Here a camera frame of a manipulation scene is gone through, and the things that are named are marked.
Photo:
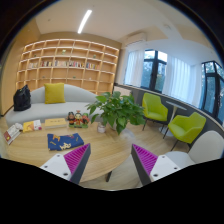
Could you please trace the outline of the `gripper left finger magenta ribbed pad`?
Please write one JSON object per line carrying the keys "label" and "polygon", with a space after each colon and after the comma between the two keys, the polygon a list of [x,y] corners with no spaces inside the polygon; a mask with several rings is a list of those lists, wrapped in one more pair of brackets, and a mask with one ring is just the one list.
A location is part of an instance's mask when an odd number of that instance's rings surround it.
{"label": "gripper left finger magenta ribbed pad", "polygon": [[72,183],[78,184],[81,180],[90,154],[91,146],[86,144],[65,155],[55,154],[41,166],[41,169]]}

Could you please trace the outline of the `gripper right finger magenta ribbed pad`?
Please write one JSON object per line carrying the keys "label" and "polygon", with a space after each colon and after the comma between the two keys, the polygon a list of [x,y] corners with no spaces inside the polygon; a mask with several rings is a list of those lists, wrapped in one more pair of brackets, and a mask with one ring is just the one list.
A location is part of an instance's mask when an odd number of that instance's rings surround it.
{"label": "gripper right finger magenta ribbed pad", "polygon": [[179,170],[166,155],[156,156],[136,144],[132,145],[131,155],[143,186]]}

